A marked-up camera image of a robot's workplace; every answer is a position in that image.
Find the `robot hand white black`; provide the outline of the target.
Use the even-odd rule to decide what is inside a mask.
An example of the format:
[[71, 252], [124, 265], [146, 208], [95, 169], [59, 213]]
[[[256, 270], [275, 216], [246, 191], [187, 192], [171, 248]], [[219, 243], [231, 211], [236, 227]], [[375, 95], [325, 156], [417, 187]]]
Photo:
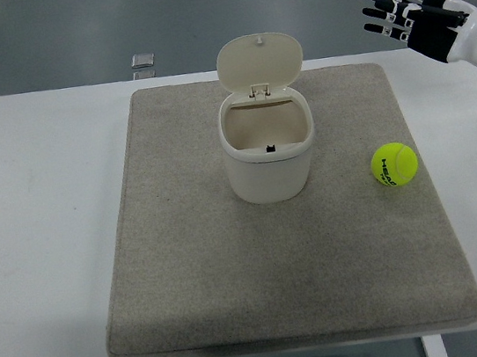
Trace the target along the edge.
[[464, 0], [371, 0], [368, 32], [404, 42], [432, 60], [477, 67], [477, 7]]

